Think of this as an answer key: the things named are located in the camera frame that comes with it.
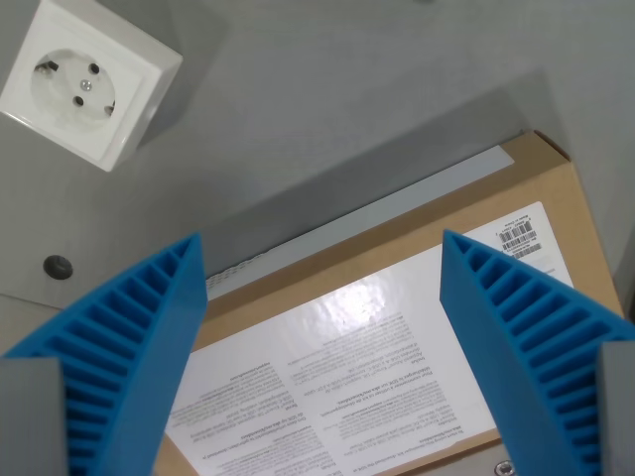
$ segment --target white label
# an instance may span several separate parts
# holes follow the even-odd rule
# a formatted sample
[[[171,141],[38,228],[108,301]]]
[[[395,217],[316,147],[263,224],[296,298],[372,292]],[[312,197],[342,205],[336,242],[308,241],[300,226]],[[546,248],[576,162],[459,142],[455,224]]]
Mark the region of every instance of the white label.
[[[541,203],[467,236],[571,284]],[[168,436],[201,475],[335,476],[494,428],[440,285],[437,246],[194,352]]]

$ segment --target electrical outlet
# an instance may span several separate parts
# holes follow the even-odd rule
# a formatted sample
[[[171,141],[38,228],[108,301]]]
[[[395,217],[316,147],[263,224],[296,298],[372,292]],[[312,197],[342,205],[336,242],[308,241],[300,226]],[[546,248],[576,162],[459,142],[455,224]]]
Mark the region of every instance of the electrical outlet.
[[[182,60],[94,0],[42,0],[0,111],[111,171],[137,149]]]

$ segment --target cardboard box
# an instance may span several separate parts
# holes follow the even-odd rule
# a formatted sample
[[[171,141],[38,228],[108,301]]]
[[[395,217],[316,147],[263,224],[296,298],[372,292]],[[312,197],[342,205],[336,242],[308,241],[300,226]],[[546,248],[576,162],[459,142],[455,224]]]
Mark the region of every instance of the cardboard box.
[[[536,201],[547,211],[575,288],[621,315],[571,161],[536,132],[502,147],[512,166],[211,301],[194,350],[439,245],[447,228],[467,232]],[[498,440],[495,430],[481,433],[386,474],[439,464]],[[196,473],[165,438],[155,474]]]

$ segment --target barcode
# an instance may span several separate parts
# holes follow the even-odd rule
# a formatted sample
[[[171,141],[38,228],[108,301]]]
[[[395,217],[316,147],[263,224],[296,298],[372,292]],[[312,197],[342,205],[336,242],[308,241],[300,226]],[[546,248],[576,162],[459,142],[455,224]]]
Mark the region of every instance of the barcode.
[[[500,239],[502,240],[503,243],[507,243],[509,240],[517,238],[520,235],[524,235],[525,233],[529,233],[533,229],[534,228],[532,228],[532,224],[529,221],[525,221],[521,223],[520,225],[515,226],[511,230],[501,233],[498,236],[500,236]]]
[[[515,238],[512,241],[508,241],[507,243],[503,243],[503,250],[509,250],[510,248],[513,248],[514,246],[518,246],[521,243],[525,243],[526,241],[529,241],[529,240],[531,240],[534,237],[536,237],[536,232],[535,231],[530,231],[526,235],[521,235],[520,237]]]
[[[518,253],[514,253],[514,258],[517,260],[522,258],[523,256],[527,256],[535,251],[540,250],[543,247],[540,243],[536,243],[535,245],[530,246],[529,248],[525,248],[524,250],[519,251]]]

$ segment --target gray wall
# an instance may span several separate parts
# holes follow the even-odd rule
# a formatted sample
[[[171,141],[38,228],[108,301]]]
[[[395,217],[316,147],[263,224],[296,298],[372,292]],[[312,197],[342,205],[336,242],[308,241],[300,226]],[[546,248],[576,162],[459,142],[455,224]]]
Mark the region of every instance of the gray wall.
[[[60,306],[201,229],[210,273],[504,141],[575,159],[624,301],[635,265],[628,0],[103,0],[185,57],[104,174],[0,118],[0,293]],[[35,11],[5,0],[4,79]],[[52,283],[44,257],[75,276]]]

